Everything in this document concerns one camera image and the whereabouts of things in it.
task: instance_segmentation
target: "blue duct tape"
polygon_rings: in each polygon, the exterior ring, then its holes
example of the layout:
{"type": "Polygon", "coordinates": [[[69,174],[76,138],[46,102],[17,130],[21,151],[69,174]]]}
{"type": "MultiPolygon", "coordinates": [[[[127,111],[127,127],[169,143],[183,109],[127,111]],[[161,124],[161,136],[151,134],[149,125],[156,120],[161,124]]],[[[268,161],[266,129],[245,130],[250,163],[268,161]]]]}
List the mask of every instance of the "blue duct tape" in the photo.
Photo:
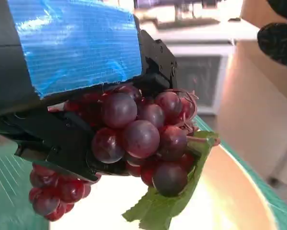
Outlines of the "blue duct tape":
{"type": "Polygon", "coordinates": [[[41,98],[141,74],[134,17],[92,0],[8,0],[41,98]]]}

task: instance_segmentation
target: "white plate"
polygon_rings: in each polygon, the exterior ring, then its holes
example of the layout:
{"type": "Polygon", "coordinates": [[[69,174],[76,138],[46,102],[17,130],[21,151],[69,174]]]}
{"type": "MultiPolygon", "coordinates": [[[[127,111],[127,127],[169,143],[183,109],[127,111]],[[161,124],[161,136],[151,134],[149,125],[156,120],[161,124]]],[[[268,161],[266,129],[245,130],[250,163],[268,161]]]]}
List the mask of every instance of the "white plate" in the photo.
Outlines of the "white plate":
{"type": "MultiPolygon", "coordinates": [[[[140,178],[103,176],[51,230],[137,230],[121,216],[146,193],[140,178]]],[[[267,202],[249,175],[221,146],[213,148],[197,189],[170,230],[276,230],[267,202]]]]}

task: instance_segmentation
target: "green mat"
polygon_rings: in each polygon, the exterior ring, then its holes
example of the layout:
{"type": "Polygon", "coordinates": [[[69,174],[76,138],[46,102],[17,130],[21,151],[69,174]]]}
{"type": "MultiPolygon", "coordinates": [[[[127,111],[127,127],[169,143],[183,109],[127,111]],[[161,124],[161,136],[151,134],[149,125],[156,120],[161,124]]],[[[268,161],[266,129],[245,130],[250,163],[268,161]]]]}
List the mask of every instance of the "green mat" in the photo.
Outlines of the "green mat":
{"type": "Polygon", "coordinates": [[[46,230],[48,221],[36,215],[28,201],[30,162],[13,155],[17,146],[0,146],[0,230],[46,230]]]}
{"type": "MultiPolygon", "coordinates": [[[[198,116],[201,130],[211,129],[198,116]]],[[[287,205],[227,144],[224,148],[245,168],[269,202],[280,230],[287,230],[287,205]]],[[[31,163],[13,156],[16,144],[0,146],[0,230],[46,230],[48,222],[36,215],[28,201],[31,163]]]]}

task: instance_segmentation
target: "grape stem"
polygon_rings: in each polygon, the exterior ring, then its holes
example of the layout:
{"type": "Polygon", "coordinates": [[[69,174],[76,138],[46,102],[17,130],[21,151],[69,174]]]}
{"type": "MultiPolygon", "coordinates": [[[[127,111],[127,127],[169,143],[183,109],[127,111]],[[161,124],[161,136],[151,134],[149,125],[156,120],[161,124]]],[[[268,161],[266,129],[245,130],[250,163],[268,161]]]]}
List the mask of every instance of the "grape stem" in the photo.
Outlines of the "grape stem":
{"type": "MultiPolygon", "coordinates": [[[[193,118],[197,115],[197,104],[195,100],[199,99],[195,95],[195,91],[192,91],[191,93],[183,89],[167,89],[165,91],[175,92],[175,93],[179,93],[179,92],[184,93],[186,95],[185,99],[188,102],[192,103],[193,108],[194,108],[192,115],[188,119],[186,119],[186,114],[184,113],[182,117],[182,121],[177,123],[175,126],[185,130],[188,140],[195,141],[195,142],[201,142],[201,143],[207,142],[207,138],[197,138],[193,136],[188,136],[188,134],[194,133],[199,129],[192,122],[193,118]]],[[[214,143],[214,146],[219,145],[219,144],[220,144],[220,139],[217,138],[214,143]]]]}
{"type": "MultiPolygon", "coordinates": [[[[195,141],[195,142],[200,142],[200,143],[205,143],[207,142],[207,138],[197,138],[197,137],[192,137],[192,136],[187,136],[187,140],[190,140],[190,141],[195,141]]],[[[215,143],[213,146],[217,146],[221,143],[221,140],[220,138],[216,138],[215,139],[215,143]]]]}

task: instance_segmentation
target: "green leaf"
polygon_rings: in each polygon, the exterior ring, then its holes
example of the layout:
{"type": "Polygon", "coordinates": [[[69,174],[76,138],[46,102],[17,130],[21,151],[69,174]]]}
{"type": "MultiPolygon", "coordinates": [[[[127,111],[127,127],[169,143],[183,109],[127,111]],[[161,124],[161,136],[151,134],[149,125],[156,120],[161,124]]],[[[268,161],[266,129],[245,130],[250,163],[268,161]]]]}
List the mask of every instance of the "green leaf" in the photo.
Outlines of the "green leaf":
{"type": "Polygon", "coordinates": [[[167,198],[149,188],[148,192],[131,209],[122,216],[129,222],[139,220],[139,227],[145,230],[167,230],[171,219],[179,215],[188,204],[200,179],[205,161],[213,146],[217,134],[208,131],[198,131],[195,137],[207,138],[206,143],[188,142],[188,148],[200,152],[200,159],[194,169],[188,174],[188,185],[178,197],[167,198]]]}

